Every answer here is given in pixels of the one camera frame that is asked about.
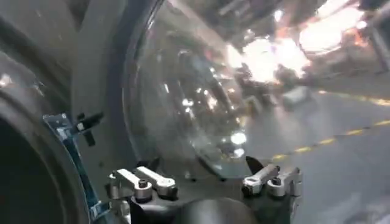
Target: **yellow line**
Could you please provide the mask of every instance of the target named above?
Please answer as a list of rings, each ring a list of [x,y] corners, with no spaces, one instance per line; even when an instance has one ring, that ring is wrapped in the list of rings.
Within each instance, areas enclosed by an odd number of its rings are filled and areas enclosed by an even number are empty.
[[[382,125],[388,125],[388,124],[390,124],[390,120],[377,122],[377,123],[374,124],[374,126],[382,126]]]
[[[363,129],[357,129],[357,130],[348,131],[346,135],[360,135],[362,133],[363,133]]]
[[[280,160],[280,159],[284,159],[286,157],[287,157],[287,155],[279,154],[279,155],[275,155],[274,157],[272,157],[272,160]]]
[[[326,145],[326,144],[330,144],[330,143],[334,142],[335,140],[336,140],[335,138],[328,138],[328,139],[322,140],[321,142],[319,142],[319,144]]]
[[[372,124],[371,126],[368,126],[368,127],[372,128],[372,127],[375,127],[375,126],[384,126],[384,125],[390,125],[390,120],[383,120],[383,121],[374,123],[374,124]],[[344,136],[360,135],[363,132],[364,132],[364,129],[351,130],[351,131],[347,131],[344,134]],[[322,140],[322,141],[318,142],[317,145],[314,145],[312,147],[307,146],[307,147],[301,147],[301,148],[295,149],[292,154],[289,153],[288,155],[287,154],[275,155],[274,157],[272,157],[272,160],[283,160],[283,159],[286,159],[287,157],[289,157],[289,156],[291,156],[293,154],[309,152],[309,151],[314,150],[319,145],[327,145],[327,144],[331,144],[332,142],[335,142],[335,141],[336,141],[336,138],[328,138],[328,139],[325,139],[325,140]]]
[[[299,149],[295,149],[295,152],[303,153],[303,152],[308,152],[310,150],[312,150],[312,148],[310,148],[310,147],[302,147],[302,148],[299,148]]]
[[[379,105],[379,106],[386,106],[386,107],[390,106],[390,100],[386,100],[386,99],[371,98],[371,97],[361,96],[361,95],[351,95],[351,94],[347,94],[347,93],[333,93],[333,92],[327,92],[324,90],[319,90],[318,93],[319,94],[334,94],[334,95],[342,97],[342,98],[351,98],[351,99],[359,100],[362,102],[369,101],[369,102],[376,104],[376,105]]]

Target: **bright light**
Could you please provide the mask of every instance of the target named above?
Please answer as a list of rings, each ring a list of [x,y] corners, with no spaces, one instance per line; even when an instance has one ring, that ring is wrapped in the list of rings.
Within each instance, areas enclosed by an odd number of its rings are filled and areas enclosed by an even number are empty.
[[[317,13],[320,17],[328,16],[335,12],[337,9],[340,9],[348,1],[349,0],[328,0],[317,10]]]
[[[283,16],[283,11],[277,10],[277,11],[274,13],[275,21],[279,22],[280,19],[282,18],[282,16]]]
[[[232,143],[241,145],[246,142],[246,135],[242,132],[237,132],[230,137]]]
[[[0,87],[6,87],[7,85],[9,85],[11,83],[12,83],[11,77],[8,74],[3,73],[3,75],[1,75],[1,79],[0,79]]]
[[[342,40],[340,30],[317,23],[309,26],[300,33],[299,41],[306,51],[321,52],[337,47]]]
[[[367,22],[365,22],[365,21],[360,21],[360,22],[358,22],[358,24],[356,24],[356,28],[358,28],[358,29],[364,29],[366,27],[367,27]]]
[[[183,106],[191,107],[194,105],[194,102],[192,100],[184,99],[182,104],[183,104]]]
[[[214,110],[214,107],[218,104],[218,101],[216,99],[214,99],[213,97],[210,97],[208,100],[207,100],[207,104],[208,104],[208,107],[211,109],[211,110]]]
[[[232,68],[241,68],[243,56],[231,44],[226,45],[229,65]]]
[[[240,158],[245,154],[245,150],[243,149],[236,149],[234,150],[234,157],[235,158]]]
[[[306,51],[332,51],[339,46],[342,33],[355,27],[363,14],[354,7],[344,8],[332,16],[310,24],[300,33],[299,41]]]
[[[167,93],[169,93],[169,88],[168,88],[168,85],[167,85],[167,84],[164,84],[164,86],[165,86],[165,90],[166,90],[166,92],[167,92]]]
[[[277,69],[277,59],[272,44],[267,39],[256,39],[243,49],[245,62],[257,82],[272,82]]]
[[[303,67],[310,62],[290,38],[278,40],[275,54],[278,62],[284,67],[294,70],[298,78],[302,77],[305,73]]]

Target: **floor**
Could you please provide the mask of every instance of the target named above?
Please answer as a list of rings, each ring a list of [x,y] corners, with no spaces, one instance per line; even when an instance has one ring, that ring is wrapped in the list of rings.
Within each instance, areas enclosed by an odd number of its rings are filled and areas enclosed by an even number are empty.
[[[263,111],[248,127],[251,156],[303,171],[294,223],[390,223],[390,106],[313,91],[291,111]]]

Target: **screw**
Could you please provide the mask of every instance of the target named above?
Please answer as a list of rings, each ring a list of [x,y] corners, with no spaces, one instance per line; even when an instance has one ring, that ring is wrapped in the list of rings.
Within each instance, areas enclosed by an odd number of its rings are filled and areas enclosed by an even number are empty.
[[[274,184],[274,185],[281,185],[282,184],[282,181],[280,181],[280,178],[278,178],[278,177],[273,178],[271,181],[272,181],[272,184]]]
[[[139,182],[138,182],[138,187],[139,187],[139,188],[145,188],[145,187],[147,187],[147,180],[139,180]]]

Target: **metal latch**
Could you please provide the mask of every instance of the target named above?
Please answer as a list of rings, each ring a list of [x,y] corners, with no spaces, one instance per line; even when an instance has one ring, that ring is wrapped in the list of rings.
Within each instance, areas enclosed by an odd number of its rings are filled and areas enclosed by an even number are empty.
[[[245,197],[251,197],[261,192],[264,184],[267,181],[275,178],[280,170],[279,166],[269,164],[268,166],[261,169],[255,175],[251,177],[245,177],[243,179],[243,186],[241,188]]]
[[[152,200],[152,184],[142,180],[126,169],[114,171],[110,176],[110,198],[120,199],[134,195],[139,203]]]
[[[174,200],[177,198],[178,188],[175,180],[172,178],[165,178],[143,166],[136,168],[135,175],[151,182],[160,198],[167,200]]]

